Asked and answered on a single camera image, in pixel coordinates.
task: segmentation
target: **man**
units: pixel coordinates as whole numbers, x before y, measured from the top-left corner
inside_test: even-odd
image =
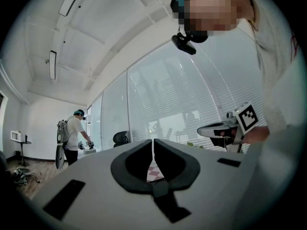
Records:
[[[68,162],[68,165],[73,164],[78,159],[78,133],[80,132],[84,139],[87,140],[87,144],[91,144],[91,140],[87,133],[84,131],[81,120],[84,117],[84,111],[79,109],[73,113],[73,117],[67,121],[67,130],[69,134],[69,140],[66,143],[64,152]]]
[[[277,5],[272,0],[172,0],[171,8],[185,30],[207,32],[209,36],[213,35],[213,31],[236,28],[240,19],[249,22],[262,73],[263,113],[268,126],[255,127],[247,133],[243,142],[264,141],[270,132],[285,129],[286,121],[274,100],[273,90],[300,48]],[[235,136],[236,129],[232,130],[232,134]]]

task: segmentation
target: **white shirt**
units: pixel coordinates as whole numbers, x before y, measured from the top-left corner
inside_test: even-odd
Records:
[[[277,5],[272,0],[254,1],[259,10],[258,30],[253,26],[252,28],[262,73],[263,113],[272,133],[285,129],[288,125],[282,112],[284,104],[276,100],[275,91],[280,88],[277,82],[291,68],[294,59],[299,58],[297,51],[301,49],[297,46],[290,25]]]
[[[71,117],[67,121],[67,130],[70,136],[65,148],[71,151],[78,150],[78,133],[83,132],[84,129],[82,127],[81,121],[76,117]]]

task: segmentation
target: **wooden floor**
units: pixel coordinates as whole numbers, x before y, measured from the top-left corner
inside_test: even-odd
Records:
[[[18,165],[19,160],[12,160],[8,162],[8,170],[13,173],[17,168],[23,168],[23,166]],[[61,173],[63,170],[57,170],[54,162],[42,162],[42,161],[32,161],[27,160],[30,166],[26,167],[31,172],[35,173],[38,177],[37,183],[35,178],[31,176],[27,180],[27,185],[17,186],[17,190],[21,191],[25,196],[32,199],[36,192],[44,185],[45,182]],[[68,163],[65,162],[63,168],[66,169]]]

